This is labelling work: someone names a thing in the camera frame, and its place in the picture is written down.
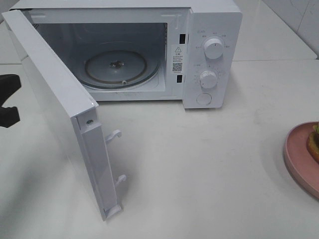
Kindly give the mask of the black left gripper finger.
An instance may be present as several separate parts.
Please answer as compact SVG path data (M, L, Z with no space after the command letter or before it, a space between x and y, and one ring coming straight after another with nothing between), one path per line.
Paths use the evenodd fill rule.
M19 122L17 107L0 108L0 127L10 127Z
M4 74L0 76L0 105L2 106L6 100L21 88L19 75Z

